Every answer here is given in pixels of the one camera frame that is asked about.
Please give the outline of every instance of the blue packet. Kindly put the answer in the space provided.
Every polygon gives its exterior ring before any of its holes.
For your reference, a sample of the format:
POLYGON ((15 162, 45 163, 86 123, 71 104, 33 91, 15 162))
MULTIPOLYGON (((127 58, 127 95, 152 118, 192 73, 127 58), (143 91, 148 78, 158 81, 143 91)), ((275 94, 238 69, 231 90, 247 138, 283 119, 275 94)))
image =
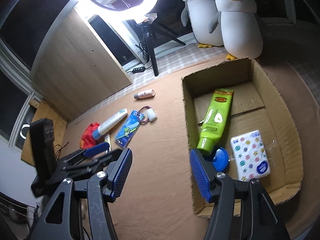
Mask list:
MULTIPOLYGON (((131 114, 128 116, 127 120, 125 121, 125 124, 121 127, 120 131, 115 137, 115 142, 121 147, 125 148, 131 138, 136 133, 140 122, 137 119, 138 111, 133 110, 131 114)), ((144 114, 140 113, 139 118, 142 120, 144 118, 144 114)))

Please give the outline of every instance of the penguin wing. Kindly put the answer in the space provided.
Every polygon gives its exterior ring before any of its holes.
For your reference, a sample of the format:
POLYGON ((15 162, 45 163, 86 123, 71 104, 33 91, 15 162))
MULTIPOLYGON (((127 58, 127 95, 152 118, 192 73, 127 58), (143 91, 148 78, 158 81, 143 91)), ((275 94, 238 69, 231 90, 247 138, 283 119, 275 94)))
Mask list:
POLYGON ((218 27, 218 14, 217 14, 217 17, 215 17, 214 19, 212 19, 212 21, 209 23, 209 33, 213 33, 215 31, 215 29, 218 27))
POLYGON ((189 22, 189 9, 188 9, 188 4, 187 2, 185 3, 186 6, 185 8, 183 9, 182 13, 181 13, 181 22, 182 22, 182 25, 184 27, 187 26, 188 22, 189 22))

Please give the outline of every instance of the penguin foot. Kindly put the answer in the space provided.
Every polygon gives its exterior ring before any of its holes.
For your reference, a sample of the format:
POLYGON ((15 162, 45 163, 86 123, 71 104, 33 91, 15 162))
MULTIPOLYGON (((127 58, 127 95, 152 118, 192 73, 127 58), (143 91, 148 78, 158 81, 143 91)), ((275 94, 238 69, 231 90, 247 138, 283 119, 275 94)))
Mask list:
POLYGON ((237 58, 234 57, 234 56, 232 56, 230 53, 228 53, 227 59, 228 59, 228 60, 233 60, 233 59, 237 59, 237 58))
POLYGON ((212 48, 213 45, 199 43, 198 48, 212 48))

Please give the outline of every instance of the penguin plush toy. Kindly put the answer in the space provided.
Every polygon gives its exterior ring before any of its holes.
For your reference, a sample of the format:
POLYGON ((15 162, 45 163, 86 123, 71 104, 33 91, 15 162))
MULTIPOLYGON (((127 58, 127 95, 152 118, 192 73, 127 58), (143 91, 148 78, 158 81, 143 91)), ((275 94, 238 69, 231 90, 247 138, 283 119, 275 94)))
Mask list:
POLYGON ((256 59, 261 55, 263 41, 255 18, 254 0, 216 0, 221 12, 221 31, 227 59, 256 59))
POLYGON ((186 26, 190 18, 192 30, 199 42, 199 48, 212 48, 222 46, 220 24, 218 23, 218 10, 215 0, 183 0, 186 4, 181 21, 186 26))

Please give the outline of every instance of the penguin belly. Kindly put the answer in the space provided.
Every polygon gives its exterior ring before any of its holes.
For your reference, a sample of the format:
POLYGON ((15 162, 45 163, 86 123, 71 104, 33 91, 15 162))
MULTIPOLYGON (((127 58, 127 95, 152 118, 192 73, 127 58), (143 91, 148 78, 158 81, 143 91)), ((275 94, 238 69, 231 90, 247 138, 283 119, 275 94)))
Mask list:
POLYGON ((213 33, 209 33, 209 25, 218 19, 215 0, 188 0, 189 17, 193 33, 199 43, 222 46, 221 26, 218 24, 213 33))
POLYGON ((255 59, 261 55, 263 41, 253 13, 222 12, 221 31, 224 47, 232 56, 255 59))

